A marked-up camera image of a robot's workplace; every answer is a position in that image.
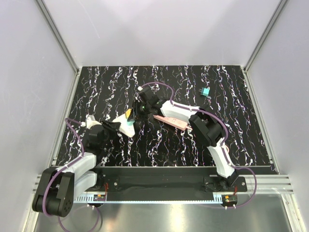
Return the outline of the white triangular socket adapter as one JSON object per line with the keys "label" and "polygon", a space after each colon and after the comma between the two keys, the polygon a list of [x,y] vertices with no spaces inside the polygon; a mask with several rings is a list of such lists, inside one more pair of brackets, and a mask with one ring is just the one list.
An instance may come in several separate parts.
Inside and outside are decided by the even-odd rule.
{"label": "white triangular socket adapter", "polygon": [[120,115],[119,117],[115,118],[112,122],[121,122],[120,132],[126,135],[129,138],[133,138],[135,135],[135,129],[133,126],[127,125],[127,119],[125,114]]}

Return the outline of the dark teal dual USB charger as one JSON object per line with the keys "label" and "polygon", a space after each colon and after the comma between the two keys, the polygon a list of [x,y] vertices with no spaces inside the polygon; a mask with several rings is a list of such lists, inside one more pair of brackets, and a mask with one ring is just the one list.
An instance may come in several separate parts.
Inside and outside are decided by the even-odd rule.
{"label": "dark teal dual USB charger", "polygon": [[209,89],[209,88],[203,87],[203,88],[200,90],[200,95],[201,95],[201,96],[204,96],[204,97],[207,97],[207,96],[209,95],[209,92],[210,92],[210,89]]}

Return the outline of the light teal USB-C charger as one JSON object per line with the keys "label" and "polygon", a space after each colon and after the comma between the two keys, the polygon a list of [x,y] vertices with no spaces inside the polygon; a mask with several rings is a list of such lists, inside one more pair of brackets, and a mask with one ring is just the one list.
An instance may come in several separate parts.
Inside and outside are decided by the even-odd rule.
{"label": "light teal USB-C charger", "polygon": [[134,122],[135,122],[134,120],[127,120],[127,125],[133,126]]}

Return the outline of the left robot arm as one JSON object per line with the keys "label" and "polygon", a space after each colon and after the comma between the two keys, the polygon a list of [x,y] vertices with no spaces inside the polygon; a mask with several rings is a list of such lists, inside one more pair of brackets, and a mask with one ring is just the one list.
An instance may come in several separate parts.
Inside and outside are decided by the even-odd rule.
{"label": "left robot arm", "polygon": [[84,124],[87,129],[81,139],[76,130],[81,153],[60,167],[49,167],[41,175],[32,201],[32,210],[47,216],[66,217],[73,201],[91,189],[100,191],[104,187],[103,173],[99,170],[99,155],[105,144],[120,129],[119,122],[93,122]]}

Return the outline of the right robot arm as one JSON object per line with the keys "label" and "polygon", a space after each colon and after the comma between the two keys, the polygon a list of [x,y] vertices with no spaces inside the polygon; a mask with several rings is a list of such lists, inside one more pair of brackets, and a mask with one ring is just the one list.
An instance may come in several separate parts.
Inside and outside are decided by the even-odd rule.
{"label": "right robot arm", "polygon": [[205,183],[214,191],[231,191],[238,174],[225,145],[227,129],[218,117],[201,107],[193,107],[159,98],[150,87],[138,87],[139,99],[134,100],[129,120],[144,120],[150,114],[161,119],[174,118],[189,125],[195,138],[209,150],[218,177]]}

